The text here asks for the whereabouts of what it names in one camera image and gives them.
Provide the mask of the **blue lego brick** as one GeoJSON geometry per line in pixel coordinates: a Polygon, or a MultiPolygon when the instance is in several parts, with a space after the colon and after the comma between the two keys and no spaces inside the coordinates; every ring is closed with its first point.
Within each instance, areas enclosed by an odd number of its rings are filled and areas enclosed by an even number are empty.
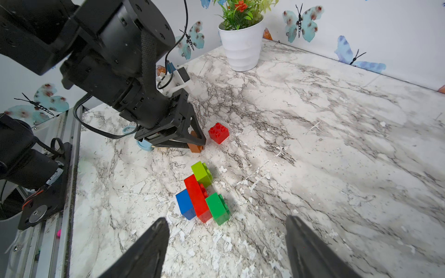
{"type": "Polygon", "coordinates": [[[191,198],[187,189],[182,190],[176,195],[176,200],[180,209],[180,213],[187,219],[192,220],[196,217],[191,198]]]}

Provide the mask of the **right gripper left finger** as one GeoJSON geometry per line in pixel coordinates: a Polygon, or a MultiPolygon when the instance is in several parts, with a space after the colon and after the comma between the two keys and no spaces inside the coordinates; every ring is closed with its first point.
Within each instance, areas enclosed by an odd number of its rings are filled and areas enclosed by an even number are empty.
{"type": "Polygon", "coordinates": [[[166,218],[161,217],[157,219],[101,277],[161,277],[169,236],[170,232],[166,218]]]}

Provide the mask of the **dark green lego brick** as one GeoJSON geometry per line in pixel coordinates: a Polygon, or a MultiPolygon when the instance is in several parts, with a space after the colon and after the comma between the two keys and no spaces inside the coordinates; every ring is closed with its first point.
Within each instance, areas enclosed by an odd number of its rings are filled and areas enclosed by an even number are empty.
{"type": "Polygon", "coordinates": [[[205,200],[211,215],[218,226],[221,226],[229,220],[231,213],[221,194],[214,193],[205,200]]]}

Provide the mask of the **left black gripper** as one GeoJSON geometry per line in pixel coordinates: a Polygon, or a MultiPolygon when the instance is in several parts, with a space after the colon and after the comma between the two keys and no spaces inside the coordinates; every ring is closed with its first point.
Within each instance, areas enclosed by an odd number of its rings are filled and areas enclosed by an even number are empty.
{"type": "Polygon", "coordinates": [[[184,89],[169,98],[158,93],[149,99],[138,93],[119,116],[139,125],[134,136],[138,141],[144,139],[155,147],[166,148],[204,146],[206,137],[188,97],[184,89]]]}

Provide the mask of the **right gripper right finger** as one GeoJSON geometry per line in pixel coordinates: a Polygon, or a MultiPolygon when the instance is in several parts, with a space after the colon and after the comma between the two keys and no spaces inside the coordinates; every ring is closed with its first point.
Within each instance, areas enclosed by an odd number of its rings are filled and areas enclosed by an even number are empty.
{"type": "Polygon", "coordinates": [[[286,245],[294,278],[358,278],[298,216],[286,219],[286,245]]]}

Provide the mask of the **red lego brick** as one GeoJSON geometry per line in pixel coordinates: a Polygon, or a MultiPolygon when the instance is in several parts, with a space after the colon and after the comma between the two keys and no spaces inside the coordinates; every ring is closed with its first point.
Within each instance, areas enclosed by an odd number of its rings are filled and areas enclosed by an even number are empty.
{"type": "Polygon", "coordinates": [[[209,135],[213,141],[220,145],[229,136],[229,130],[222,124],[216,123],[209,130],[209,135]]]}
{"type": "Polygon", "coordinates": [[[193,174],[187,177],[184,180],[184,183],[197,217],[203,223],[206,223],[212,218],[212,214],[209,210],[209,206],[206,203],[208,194],[205,187],[202,184],[198,183],[193,174]]]}

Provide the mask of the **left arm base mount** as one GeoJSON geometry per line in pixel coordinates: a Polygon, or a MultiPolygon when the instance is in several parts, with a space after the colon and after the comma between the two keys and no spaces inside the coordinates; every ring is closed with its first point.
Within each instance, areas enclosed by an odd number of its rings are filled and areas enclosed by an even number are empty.
{"type": "Polygon", "coordinates": [[[48,185],[42,193],[31,198],[26,203],[19,221],[18,230],[24,231],[29,227],[36,226],[52,215],[64,210],[73,146],[69,142],[65,142],[63,145],[65,153],[62,156],[56,157],[56,155],[50,153],[46,154],[46,157],[58,163],[61,175],[53,184],[48,185]]]}

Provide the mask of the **orange lego brick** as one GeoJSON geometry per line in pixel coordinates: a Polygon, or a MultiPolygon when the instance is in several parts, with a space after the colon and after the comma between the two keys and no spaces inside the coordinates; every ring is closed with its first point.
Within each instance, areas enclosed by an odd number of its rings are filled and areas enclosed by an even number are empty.
{"type": "MultiPolygon", "coordinates": [[[[194,137],[198,137],[197,133],[194,130],[191,131],[191,135],[194,137]]],[[[192,153],[201,153],[202,150],[204,149],[204,146],[200,146],[200,145],[195,145],[195,144],[191,144],[191,143],[188,143],[187,145],[192,153]]]]}

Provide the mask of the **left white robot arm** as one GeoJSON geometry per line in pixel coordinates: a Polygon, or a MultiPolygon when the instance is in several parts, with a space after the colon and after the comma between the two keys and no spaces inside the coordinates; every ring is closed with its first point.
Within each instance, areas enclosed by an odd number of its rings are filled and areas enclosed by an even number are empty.
{"type": "Polygon", "coordinates": [[[62,84],[85,91],[137,127],[155,147],[203,146],[188,93],[161,93],[156,64],[177,45],[151,1],[2,1],[1,54],[37,75],[60,64],[62,84]]]}

